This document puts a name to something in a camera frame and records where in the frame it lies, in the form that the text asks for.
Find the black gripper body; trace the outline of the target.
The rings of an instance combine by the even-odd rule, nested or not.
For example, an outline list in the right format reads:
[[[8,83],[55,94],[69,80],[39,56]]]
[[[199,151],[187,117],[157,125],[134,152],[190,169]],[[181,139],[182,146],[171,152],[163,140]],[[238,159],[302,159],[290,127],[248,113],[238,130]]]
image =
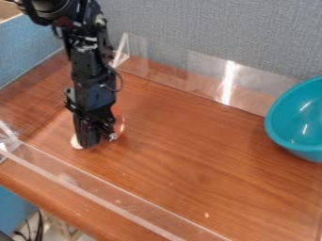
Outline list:
[[[73,75],[74,86],[65,90],[66,107],[73,112],[91,111],[106,105],[115,105],[118,96],[117,75],[102,73],[93,75]]]

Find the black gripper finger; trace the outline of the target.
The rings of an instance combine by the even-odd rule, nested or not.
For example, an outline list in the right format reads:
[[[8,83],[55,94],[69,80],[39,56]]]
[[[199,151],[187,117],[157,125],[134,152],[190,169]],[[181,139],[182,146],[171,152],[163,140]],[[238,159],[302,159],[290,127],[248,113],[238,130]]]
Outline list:
[[[110,140],[118,139],[117,124],[114,122],[102,122],[99,125],[101,134]]]
[[[77,141],[81,147],[83,149],[89,149],[97,146],[97,144],[101,142],[101,133],[97,125],[79,116],[74,116],[74,125]]]

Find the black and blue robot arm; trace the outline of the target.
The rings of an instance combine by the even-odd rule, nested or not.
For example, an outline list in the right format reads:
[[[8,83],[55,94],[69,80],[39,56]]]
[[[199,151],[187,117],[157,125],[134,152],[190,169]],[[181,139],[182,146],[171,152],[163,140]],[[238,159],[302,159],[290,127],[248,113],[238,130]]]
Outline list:
[[[66,107],[74,114],[75,140],[83,149],[103,137],[117,139],[113,106],[123,79],[110,65],[114,46],[98,0],[11,0],[35,24],[49,26],[63,40],[73,64],[74,85],[65,90]]]

